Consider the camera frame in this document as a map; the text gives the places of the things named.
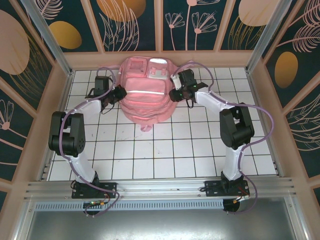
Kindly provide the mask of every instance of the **flower illustration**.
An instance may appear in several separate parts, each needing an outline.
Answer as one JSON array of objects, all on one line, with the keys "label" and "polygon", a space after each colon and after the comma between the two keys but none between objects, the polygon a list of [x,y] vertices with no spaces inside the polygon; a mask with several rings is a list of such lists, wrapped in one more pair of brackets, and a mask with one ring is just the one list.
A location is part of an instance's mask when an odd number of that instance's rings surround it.
[{"label": "flower illustration", "polygon": [[220,0],[186,0],[186,3],[191,7],[196,5],[216,4],[218,2],[220,2]]},{"label": "flower illustration", "polygon": [[183,21],[183,17],[181,16],[181,12],[180,13],[173,13],[172,16],[171,16],[171,13],[167,13],[165,15],[165,20],[168,23],[169,28],[170,28],[172,46],[173,46],[173,50],[175,51],[176,48],[175,48],[174,38],[173,38],[173,34],[172,34],[172,29],[182,27],[186,23],[185,23],[185,21]]},{"label": "flower illustration", "polygon": [[199,18],[199,12],[192,14],[192,24],[195,32],[194,50],[197,50],[198,34],[209,33],[217,30],[217,24],[214,24],[216,19],[215,13],[203,13]]},{"label": "flower illustration", "polygon": [[[6,104],[4,100],[2,100],[2,99],[0,100],[0,130],[4,130],[4,131],[9,130],[12,133],[26,139],[27,138],[26,136],[23,136],[22,134],[14,131],[10,128],[10,122],[11,122],[12,116],[14,114],[14,109],[15,109],[15,105],[11,101],[8,101]],[[2,138],[0,138],[0,142],[7,144],[13,148],[23,150],[23,147],[15,145],[15,144],[8,142]],[[0,162],[0,164],[17,165],[16,163],[5,163],[5,162]]]}]

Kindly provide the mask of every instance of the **purple cable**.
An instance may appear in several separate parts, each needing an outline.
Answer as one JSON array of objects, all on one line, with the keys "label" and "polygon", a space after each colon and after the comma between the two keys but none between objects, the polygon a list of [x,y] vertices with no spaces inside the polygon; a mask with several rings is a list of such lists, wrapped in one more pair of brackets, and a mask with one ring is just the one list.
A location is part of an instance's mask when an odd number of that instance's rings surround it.
[{"label": "purple cable", "polygon": [[72,169],[72,171],[74,172],[74,174],[80,178],[84,183],[86,183],[87,185],[89,185],[90,187],[94,188],[94,189],[97,189],[99,191],[102,191],[102,192],[105,192],[105,193],[111,193],[111,194],[116,194],[117,197],[116,199],[113,201],[113,203],[110,204],[110,206],[108,206],[105,210],[103,211],[100,211],[98,212],[97,214],[95,215],[92,215],[92,218],[94,218],[95,216],[98,217],[99,215],[102,215],[104,214],[105,212],[107,212],[110,208],[112,208],[116,202],[119,200],[120,198],[120,194],[117,192],[117,191],[111,191],[111,190],[107,190],[107,189],[104,189],[104,188],[101,188],[101,187],[97,187],[93,184],[91,184],[90,182],[88,182],[87,180],[85,180],[82,176],[79,175],[79,173],[77,173],[77,171],[75,170],[72,162],[71,162],[71,159],[69,157],[67,157],[64,152],[63,152],[63,148],[62,148],[62,137],[63,137],[63,132],[64,132],[64,127],[65,127],[65,124],[66,124],[66,121],[67,121],[67,118],[70,116],[70,114],[72,114],[73,112],[76,112],[79,108],[81,108],[82,106],[84,106],[85,104],[89,103],[89,102],[92,102],[92,101],[95,101],[95,100],[99,100],[100,98],[103,98],[104,96],[106,96],[110,91],[111,89],[114,87],[115,85],[115,82],[116,82],[116,77],[115,77],[115,74],[112,72],[112,69],[109,68],[109,67],[100,67],[98,70],[97,70],[97,75],[98,75],[98,72],[99,70],[101,69],[106,69],[106,70],[109,70],[112,74],[112,86],[109,88],[108,91],[106,91],[104,94],[100,95],[100,96],[97,96],[97,97],[94,97],[94,98],[91,98],[89,100],[86,100],[82,103],[80,103],[79,105],[77,105],[76,107],[74,107],[73,109],[71,109],[63,118],[62,120],[62,124],[61,124],[61,128],[60,128],[60,132],[59,132],[59,150],[60,150],[60,153],[61,153],[61,156],[66,159],[69,164],[70,164],[70,167]]},{"label": "purple cable", "polygon": [[233,212],[233,214],[244,214],[244,213],[247,213],[247,212],[251,211],[251,210],[254,208],[254,206],[256,205],[256,203],[257,203],[257,200],[258,200],[258,190],[257,190],[257,187],[256,187],[256,185],[254,184],[254,182],[253,182],[247,175],[245,175],[245,174],[242,172],[241,167],[240,167],[240,165],[241,165],[241,157],[242,157],[242,155],[243,155],[243,153],[244,153],[244,150],[245,150],[246,148],[248,148],[248,147],[250,147],[250,146],[252,146],[252,145],[261,143],[261,142],[263,142],[264,140],[268,139],[268,138],[271,136],[271,134],[272,134],[272,132],[274,131],[274,128],[275,128],[275,121],[274,121],[273,117],[271,116],[271,114],[270,114],[267,110],[265,110],[264,108],[262,108],[262,107],[260,107],[260,106],[250,105],[250,104],[243,104],[243,103],[228,102],[228,101],[225,101],[224,99],[222,99],[222,98],[214,95],[214,94],[212,93],[212,91],[211,91],[211,88],[212,88],[212,86],[213,86],[214,83],[215,83],[215,82],[214,82],[214,81],[215,81],[215,80],[214,80],[214,76],[212,75],[212,73],[211,73],[211,71],[209,70],[209,68],[207,68],[207,67],[206,67],[205,65],[203,65],[202,63],[195,62],[195,61],[187,62],[187,63],[181,65],[180,67],[178,67],[177,70],[175,70],[175,72],[174,72],[173,75],[177,74],[177,72],[178,72],[182,67],[184,67],[184,66],[186,66],[186,65],[200,65],[200,66],[202,66],[204,69],[206,69],[206,70],[208,71],[208,73],[209,73],[209,75],[210,75],[210,77],[211,77],[211,79],[212,79],[212,83],[211,83],[211,85],[209,86],[209,93],[210,93],[210,95],[211,95],[212,97],[214,97],[214,98],[217,99],[218,101],[222,102],[223,104],[228,104],[228,105],[230,105],[230,106],[249,107],[249,108],[258,109],[258,110],[264,112],[265,114],[267,114],[268,117],[269,117],[270,120],[271,120],[271,129],[270,129],[270,131],[268,132],[268,134],[267,134],[265,137],[263,137],[262,139],[260,139],[260,140],[257,140],[257,141],[254,141],[254,142],[251,142],[251,143],[245,145],[245,146],[241,149],[241,152],[240,152],[240,154],[239,154],[239,158],[238,158],[238,170],[239,170],[239,173],[240,173],[244,178],[246,178],[246,179],[252,184],[252,186],[253,186],[253,188],[254,188],[255,198],[254,198],[254,202],[253,202],[252,206],[251,206],[249,209],[244,210],[244,211],[240,211],[240,212]]}]

